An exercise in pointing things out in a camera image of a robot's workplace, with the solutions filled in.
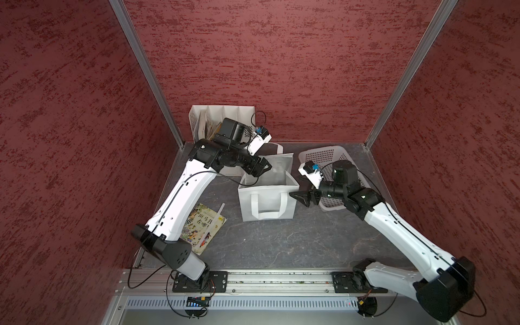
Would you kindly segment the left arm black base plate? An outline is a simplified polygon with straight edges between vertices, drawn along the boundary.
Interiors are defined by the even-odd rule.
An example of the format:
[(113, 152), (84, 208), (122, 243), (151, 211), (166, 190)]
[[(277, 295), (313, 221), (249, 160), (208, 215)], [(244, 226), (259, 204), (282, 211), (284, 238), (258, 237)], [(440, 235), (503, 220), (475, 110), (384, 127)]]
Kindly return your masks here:
[(191, 280), (183, 274), (172, 274), (173, 293), (224, 293), (228, 285), (226, 271), (206, 271), (198, 280)]

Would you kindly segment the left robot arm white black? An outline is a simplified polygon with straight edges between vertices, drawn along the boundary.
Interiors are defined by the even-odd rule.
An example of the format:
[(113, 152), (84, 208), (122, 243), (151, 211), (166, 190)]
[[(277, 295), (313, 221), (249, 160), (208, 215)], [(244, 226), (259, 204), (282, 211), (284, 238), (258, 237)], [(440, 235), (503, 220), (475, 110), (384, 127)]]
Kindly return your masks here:
[(258, 150), (272, 139), (265, 126), (249, 127), (225, 118), (211, 139), (197, 141), (185, 168), (158, 211), (131, 231), (146, 253), (189, 279), (198, 291), (209, 283), (209, 267), (181, 239), (185, 222), (206, 187), (225, 167), (239, 167), (259, 178), (272, 168)]

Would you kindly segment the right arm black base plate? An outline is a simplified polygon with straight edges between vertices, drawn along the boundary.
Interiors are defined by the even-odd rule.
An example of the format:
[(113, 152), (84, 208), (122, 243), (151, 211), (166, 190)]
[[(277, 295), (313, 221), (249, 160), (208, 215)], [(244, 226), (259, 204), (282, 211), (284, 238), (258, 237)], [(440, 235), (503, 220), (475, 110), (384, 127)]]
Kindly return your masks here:
[(372, 286), (363, 275), (355, 272), (332, 272), (330, 275), (335, 293), (359, 295), (388, 293), (387, 289)]

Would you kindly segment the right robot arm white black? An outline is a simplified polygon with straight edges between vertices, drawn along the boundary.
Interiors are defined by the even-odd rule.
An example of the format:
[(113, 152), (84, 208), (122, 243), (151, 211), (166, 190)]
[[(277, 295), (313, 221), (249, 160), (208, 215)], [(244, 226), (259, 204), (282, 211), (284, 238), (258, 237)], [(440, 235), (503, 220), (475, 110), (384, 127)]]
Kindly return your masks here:
[(292, 192), (292, 198), (306, 207), (322, 198), (340, 200), (348, 211), (383, 234), (416, 268), (407, 271), (366, 259), (353, 269), (353, 279), (361, 287), (383, 288), (410, 298), (439, 322), (449, 322), (474, 297), (475, 264), (466, 257), (454, 257), (413, 228), (377, 190), (362, 185), (351, 161), (334, 162), (330, 181), (312, 161), (301, 164), (299, 173), (310, 181), (311, 188)]

